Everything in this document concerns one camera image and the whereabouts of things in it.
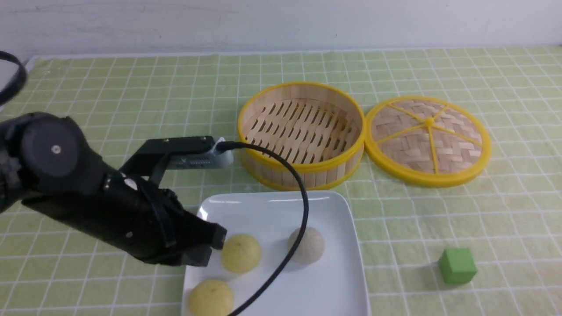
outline cable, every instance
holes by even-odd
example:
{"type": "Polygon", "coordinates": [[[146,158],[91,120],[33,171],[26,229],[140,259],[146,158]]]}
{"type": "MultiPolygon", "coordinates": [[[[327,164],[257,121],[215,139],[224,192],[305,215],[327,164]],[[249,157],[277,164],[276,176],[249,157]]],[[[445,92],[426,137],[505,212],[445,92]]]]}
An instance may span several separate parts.
{"type": "Polygon", "coordinates": [[[240,305],[238,308],[236,308],[232,313],[228,315],[228,316],[237,316],[240,315],[240,313],[243,312],[246,308],[248,308],[248,306],[250,306],[255,300],[257,300],[257,298],[260,297],[260,295],[262,295],[265,292],[265,290],[267,290],[267,288],[273,283],[273,281],[277,278],[277,276],[281,274],[281,271],[285,268],[287,263],[289,263],[289,260],[293,257],[295,251],[297,251],[297,248],[301,243],[301,240],[305,234],[306,223],[309,219],[309,198],[308,195],[306,194],[305,185],[302,182],[302,179],[298,175],[297,171],[289,164],[289,162],[287,162],[287,160],[283,159],[275,152],[270,151],[267,148],[263,148],[253,144],[242,143],[242,142],[220,142],[216,145],[216,148],[219,151],[248,148],[248,149],[260,151],[266,155],[271,156],[271,158],[277,160],[278,162],[280,162],[285,168],[289,170],[289,172],[291,172],[291,174],[297,181],[298,187],[301,190],[302,203],[304,207],[302,212],[301,228],[298,230],[297,239],[294,241],[293,246],[291,246],[291,249],[289,249],[289,252],[285,256],[283,261],[281,261],[281,264],[279,264],[279,266],[275,269],[275,271],[273,271],[273,274],[271,274],[271,276],[267,279],[267,281],[265,281],[265,283],[252,296],[250,296],[248,300],[246,300],[242,305],[240,305]]]}
{"type": "Polygon", "coordinates": [[[14,98],[25,86],[25,83],[28,80],[28,73],[25,70],[25,66],[21,63],[16,56],[0,51],[0,60],[9,61],[17,65],[17,72],[10,80],[10,82],[0,90],[0,107],[3,106],[5,103],[8,103],[9,100],[14,98]]]}

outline green block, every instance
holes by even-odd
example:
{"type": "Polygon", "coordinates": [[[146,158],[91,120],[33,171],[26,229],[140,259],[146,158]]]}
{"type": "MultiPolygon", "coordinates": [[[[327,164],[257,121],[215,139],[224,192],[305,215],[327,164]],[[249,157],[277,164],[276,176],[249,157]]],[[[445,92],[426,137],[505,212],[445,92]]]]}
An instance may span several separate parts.
{"type": "Polygon", "coordinates": [[[478,272],[468,248],[445,249],[439,259],[439,269],[448,284],[468,283],[478,272]]]}

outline yellow plastic rim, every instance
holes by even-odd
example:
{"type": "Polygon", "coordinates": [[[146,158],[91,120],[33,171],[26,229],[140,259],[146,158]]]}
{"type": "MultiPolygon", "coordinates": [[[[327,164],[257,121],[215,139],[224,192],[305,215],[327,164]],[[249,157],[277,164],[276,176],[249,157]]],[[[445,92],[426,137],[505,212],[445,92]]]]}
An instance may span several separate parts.
{"type": "MultiPolygon", "coordinates": [[[[239,139],[239,141],[244,142],[244,143],[248,143],[244,138],[244,134],[242,133],[242,114],[248,109],[250,104],[252,104],[260,96],[262,96],[265,93],[270,92],[271,90],[287,87],[289,85],[313,85],[313,86],[322,87],[322,88],[325,88],[325,89],[328,89],[328,90],[331,90],[333,92],[336,92],[338,94],[343,95],[346,99],[348,99],[353,104],[355,109],[361,114],[361,125],[362,125],[361,132],[359,133],[359,136],[358,136],[357,140],[355,141],[355,143],[353,143],[353,145],[348,150],[344,151],[340,155],[338,155],[334,158],[331,158],[331,159],[328,159],[328,160],[325,160],[325,161],[322,161],[322,162],[316,162],[316,163],[313,163],[313,164],[291,164],[293,166],[293,168],[295,168],[295,170],[297,170],[300,173],[313,173],[313,172],[319,172],[319,171],[325,171],[325,170],[332,169],[332,168],[334,168],[336,166],[339,166],[339,165],[343,164],[344,162],[348,161],[351,158],[351,156],[353,156],[355,153],[357,153],[357,151],[361,148],[361,145],[365,142],[365,134],[366,134],[366,126],[367,125],[366,125],[365,115],[363,114],[363,110],[361,109],[359,104],[357,104],[357,102],[355,102],[355,100],[353,98],[351,98],[344,91],[341,91],[337,88],[331,87],[331,86],[326,85],[326,84],[321,84],[321,83],[316,83],[316,82],[282,83],[282,84],[274,85],[272,87],[264,89],[260,93],[253,96],[250,100],[248,100],[248,102],[246,102],[246,104],[244,104],[244,106],[242,107],[242,109],[240,111],[240,115],[238,116],[238,139],[239,139]]],[[[259,163],[265,164],[270,168],[273,168],[273,169],[276,169],[276,170],[284,170],[285,169],[285,167],[282,164],[280,164],[278,161],[276,161],[275,159],[267,157],[265,155],[262,155],[261,153],[259,153],[257,151],[246,150],[246,152],[250,155],[250,157],[252,157],[252,159],[257,160],[259,163]]]]}
{"type": "MultiPolygon", "coordinates": [[[[355,171],[357,171],[360,163],[361,163],[361,160],[359,160],[357,162],[357,164],[355,166],[353,166],[353,169],[351,169],[351,171],[348,174],[344,175],[343,177],[337,179],[334,182],[327,183],[323,186],[310,187],[310,188],[306,188],[306,189],[307,190],[329,190],[329,189],[333,189],[333,188],[337,187],[338,185],[347,181],[353,175],[353,173],[355,173],[355,171]]],[[[272,189],[277,190],[277,191],[298,191],[299,190],[298,187],[281,186],[280,184],[277,184],[275,182],[271,182],[269,180],[264,179],[263,177],[260,177],[255,172],[253,172],[252,169],[248,168],[248,166],[246,165],[246,161],[244,159],[242,159],[242,165],[252,175],[252,177],[254,177],[256,180],[258,180],[261,184],[265,185],[266,187],[272,188],[272,189]]]]}
{"type": "MultiPolygon", "coordinates": [[[[470,113],[466,112],[464,109],[452,103],[439,100],[437,98],[406,96],[406,97],[399,97],[399,98],[386,100],[382,103],[379,103],[379,105],[377,105],[375,108],[369,111],[366,117],[366,121],[368,125],[365,127],[365,129],[368,129],[369,133],[367,133],[367,136],[365,137],[365,149],[369,157],[388,174],[391,174],[402,181],[409,182],[417,186],[434,187],[434,188],[459,186],[476,178],[478,174],[480,174],[482,170],[484,170],[484,168],[488,164],[488,161],[490,160],[490,156],[492,152],[492,144],[491,144],[490,136],[488,135],[488,132],[484,128],[484,125],[482,125],[482,123],[480,123],[475,117],[473,117],[470,113]],[[375,118],[377,113],[387,105],[392,104],[394,102],[400,102],[400,101],[411,100],[411,99],[426,100],[426,101],[441,103],[445,106],[446,109],[447,108],[453,109],[466,116],[474,124],[474,126],[482,136],[482,154],[478,159],[478,161],[476,161],[476,163],[473,164],[471,167],[461,172],[450,173],[450,174],[431,174],[431,173],[412,170],[410,168],[402,166],[401,164],[395,162],[394,160],[390,159],[387,155],[385,155],[380,150],[379,146],[377,146],[375,140],[373,139],[373,135],[370,132],[373,119],[375,118]]],[[[431,146],[432,159],[433,161],[437,161],[435,147],[433,146],[433,136],[431,132],[429,132],[428,134],[430,135],[429,136],[430,143],[432,144],[431,146]]]]}

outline yellow spoke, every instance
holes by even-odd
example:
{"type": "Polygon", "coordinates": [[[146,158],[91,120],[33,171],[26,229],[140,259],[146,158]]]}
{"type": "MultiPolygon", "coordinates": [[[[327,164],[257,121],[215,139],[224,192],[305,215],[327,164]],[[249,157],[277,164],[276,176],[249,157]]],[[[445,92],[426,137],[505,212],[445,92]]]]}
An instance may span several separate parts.
{"type": "Polygon", "coordinates": [[[477,141],[475,141],[475,140],[473,140],[473,139],[471,139],[471,138],[468,138],[468,137],[466,137],[466,136],[464,136],[464,135],[461,135],[461,134],[458,134],[458,133],[453,132],[453,131],[451,131],[451,130],[448,130],[448,129],[446,129],[446,128],[443,128],[443,127],[441,127],[441,126],[434,125],[433,128],[434,128],[434,129],[438,129],[438,130],[442,130],[442,131],[447,132],[447,133],[452,134],[452,135],[455,135],[455,136],[457,136],[457,137],[459,137],[459,138],[464,139],[464,140],[467,141],[467,142],[471,142],[471,143],[473,143],[473,144],[475,144],[475,145],[478,145],[478,146],[482,147],[482,144],[481,144],[481,143],[479,143],[479,142],[477,142],[477,141]]]}
{"type": "Polygon", "coordinates": [[[381,139],[380,141],[376,142],[376,144],[378,145],[378,144],[383,143],[383,142],[385,142],[385,141],[387,141],[387,140],[389,140],[389,139],[391,139],[391,138],[400,136],[400,135],[402,135],[402,134],[404,134],[404,133],[407,133],[407,132],[410,132],[410,131],[412,131],[412,130],[414,130],[414,129],[421,128],[422,126],[423,126],[423,125],[416,125],[416,126],[412,126],[412,127],[406,128],[406,129],[404,129],[404,130],[399,131],[398,133],[394,133],[394,134],[392,134],[392,135],[390,135],[390,136],[388,136],[388,137],[385,137],[385,138],[381,139]]]}
{"type": "Polygon", "coordinates": [[[433,168],[435,169],[435,174],[439,174],[439,161],[437,161],[437,150],[433,142],[433,132],[431,128],[427,128],[427,133],[429,134],[429,145],[431,146],[431,156],[433,157],[433,168]]]}
{"type": "Polygon", "coordinates": [[[393,108],[393,109],[395,109],[396,111],[400,111],[400,112],[402,112],[402,113],[406,113],[406,114],[410,115],[411,117],[413,117],[414,119],[416,119],[416,120],[418,120],[418,121],[420,121],[420,122],[423,123],[423,119],[420,118],[419,116],[415,115],[415,114],[412,113],[412,112],[406,111],[406,110],[401,109],[401,108],[399,108],[399,107],[397,107],[397,106],[394,106],[394,105],[392,105],[392,104],[389,104],[389,105],[387,105],[387,106],[388,106],[388,107],[391,107],[391,108],[393,108]]]}
{"type": "Polygon", "coordinates": [[[433,119],[438,118],[441,114],[443,114],[443,112],[445,112],[445,110],[447,110],[449,108],[449,106],[445,106],[442,109],[439,110],[439,112],[437,112],[435,115],[433,115],[433,119]]]}

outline square plate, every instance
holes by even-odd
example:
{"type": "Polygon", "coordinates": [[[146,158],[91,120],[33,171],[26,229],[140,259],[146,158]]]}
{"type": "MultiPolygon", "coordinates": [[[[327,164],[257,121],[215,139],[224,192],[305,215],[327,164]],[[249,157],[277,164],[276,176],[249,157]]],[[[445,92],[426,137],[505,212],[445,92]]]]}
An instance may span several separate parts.
{"type": "MultiPolygon", "coordinates": [[[[324,254],[303,266],[292,261],[244,316],[370,315],[365,272],[359,242],[346,200],[332,191],[310,191],[308,227],[324,237],[324,254]]],[[[288,237],[300,226],[302,198],[299,192],[236,193],[209,197],[197,215],[216,222],[234,234],[250,234],[260,243],[262,257],[252,271],[237,275],[223,268],[220,251],[213,251],[205,268],[187,267],[183,286],[182,315],[187,295],[209,278],[226,281],[234,293],[235,308],[264,282],[288,251],[288,237]]]]}

